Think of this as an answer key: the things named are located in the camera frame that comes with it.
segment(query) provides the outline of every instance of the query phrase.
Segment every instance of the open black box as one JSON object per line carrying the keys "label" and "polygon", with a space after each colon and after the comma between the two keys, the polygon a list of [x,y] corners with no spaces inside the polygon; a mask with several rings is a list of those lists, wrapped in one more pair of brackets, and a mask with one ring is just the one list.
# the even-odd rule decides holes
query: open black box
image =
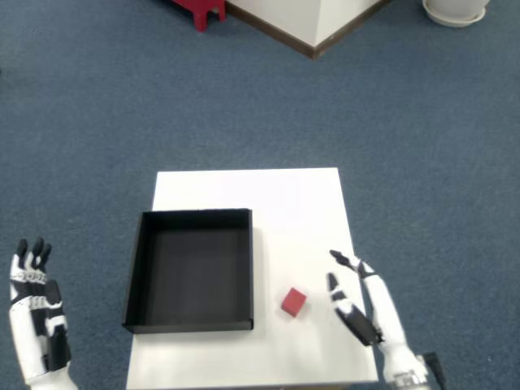
{"label": "open black box", "polygon": [[248,209],[143,213],[123,326],[132,333],[253,329]]}

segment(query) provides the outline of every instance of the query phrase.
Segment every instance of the white flower pot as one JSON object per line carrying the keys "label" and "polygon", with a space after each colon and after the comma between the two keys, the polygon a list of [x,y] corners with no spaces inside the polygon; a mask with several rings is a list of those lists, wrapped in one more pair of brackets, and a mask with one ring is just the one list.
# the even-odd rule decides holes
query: white flower pot
{"label": "white flower pot", "polygon": [[465,27],[481,20],[489,0],[423,0],[422,4],[435,22]]}

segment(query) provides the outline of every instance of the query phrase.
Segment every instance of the white tabletop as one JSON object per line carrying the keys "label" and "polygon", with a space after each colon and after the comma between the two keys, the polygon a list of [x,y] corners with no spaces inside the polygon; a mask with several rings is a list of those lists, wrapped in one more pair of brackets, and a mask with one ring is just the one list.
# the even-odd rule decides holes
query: white tabletop
{"label": "white tabletop", "polygon": [[[253,210],[254,329],[135,335],[127,388],[229,388],[375,381],[371,349],[336,317],[334,271],[363,308],[358,278],[328,254],[353,252],[335,168],[159,172],[154,210]],[[307,295],[296,318],[288,290]]]}

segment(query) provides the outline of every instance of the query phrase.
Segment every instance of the red block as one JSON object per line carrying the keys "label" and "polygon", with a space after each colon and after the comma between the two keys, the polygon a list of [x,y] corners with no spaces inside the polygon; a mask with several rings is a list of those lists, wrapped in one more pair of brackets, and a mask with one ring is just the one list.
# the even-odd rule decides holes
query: red block
{"label": "red block", "polygon": [[303,304],[306,303],[306,299],[307,297],[304,294],[295,288],[291,288],[291,291],[289,291],[282,302],[282,309],[293,317],[296,317]]}

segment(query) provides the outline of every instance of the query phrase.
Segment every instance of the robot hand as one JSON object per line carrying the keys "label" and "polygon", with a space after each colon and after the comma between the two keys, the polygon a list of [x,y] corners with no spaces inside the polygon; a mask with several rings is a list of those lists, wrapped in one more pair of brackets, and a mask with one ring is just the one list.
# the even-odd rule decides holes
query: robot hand
{"label": "robot hand", "polygon": [[332,273],[327,276],[331,299],[341,321],[364,345],[377,345],[383,353],[385,382],[395,389],[430,389],[428,365],[444,389],[444,376],[436,355],[415,356],[410,350],[390,292],[379,275],[356,257],[347,258],[334,250],[331,255],[340,265],[356,272],[368,292],[374,311],[372,322],[345,295],[336,277]]}
{"label": "robot hand", "polygon": [[32,390],[77,390],[68,367],[67,320],[58,284],[47,280],[51,246],[21,240],[11,263],[9,319],[25,383]]}

